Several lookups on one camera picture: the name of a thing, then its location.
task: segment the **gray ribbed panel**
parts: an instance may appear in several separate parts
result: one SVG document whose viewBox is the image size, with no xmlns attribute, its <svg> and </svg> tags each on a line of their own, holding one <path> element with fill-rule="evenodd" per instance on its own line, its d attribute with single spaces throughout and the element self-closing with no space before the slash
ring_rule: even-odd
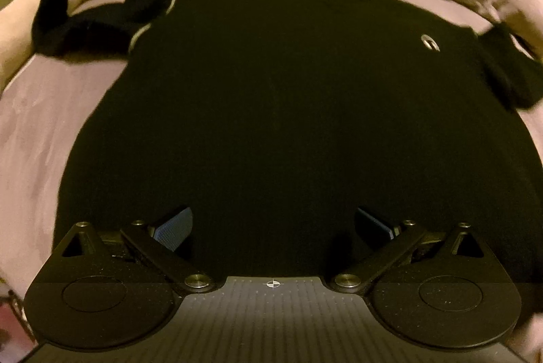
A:
<svg viewBox="0 0 543 363">
<path fill-rule="evenodd" d="M 502 345 L 445 353 L 403 342 L 362 298 L 326 289 L 318 278 L 230 277 L 190 295 L 159 333 L 133 346 L 75 353 L 44 346 L 29 363 L 520 363 Z"/>
</svg>

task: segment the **silver bolt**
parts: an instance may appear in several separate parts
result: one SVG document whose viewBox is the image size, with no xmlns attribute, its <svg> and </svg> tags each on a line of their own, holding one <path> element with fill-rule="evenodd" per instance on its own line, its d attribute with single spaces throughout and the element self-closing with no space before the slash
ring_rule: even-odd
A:
<svg viewBox="0 0 543 363">
<path fill-rule="evenodd" d="M 191 274 L 185 279 L 185 284 L 191 288 L 205 288 L 211 285 L 211 279 L 205 274 Z"/>
<path fill-rule="evenodd" d="M 362 283 L 360 278 L 354 274 L 338 274 L 334 278 L 334 282 L 342 288 L 355 288 Z"/>
</svg>

